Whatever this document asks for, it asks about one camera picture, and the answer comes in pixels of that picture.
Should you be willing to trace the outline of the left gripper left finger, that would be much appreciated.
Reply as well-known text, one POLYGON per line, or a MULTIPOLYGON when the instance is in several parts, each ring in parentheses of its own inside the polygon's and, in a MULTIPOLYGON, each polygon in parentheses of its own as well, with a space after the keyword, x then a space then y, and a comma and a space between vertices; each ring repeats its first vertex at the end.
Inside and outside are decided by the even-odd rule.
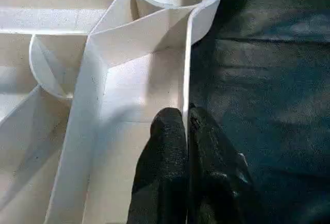
POLYGON ((167 107, 154 117, 138 159, 127 222, 185 223, 188 179, 182 114, 167 107))

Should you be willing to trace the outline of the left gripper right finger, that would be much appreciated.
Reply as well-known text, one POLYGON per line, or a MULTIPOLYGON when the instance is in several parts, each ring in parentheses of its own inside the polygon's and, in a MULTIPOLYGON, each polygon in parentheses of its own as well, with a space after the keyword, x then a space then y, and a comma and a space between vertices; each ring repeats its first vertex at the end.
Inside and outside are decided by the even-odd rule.
POLYGON ((237 151, 205 109, 188 117, 191 163, 190 223, 260 223, 261 200, 237 151))

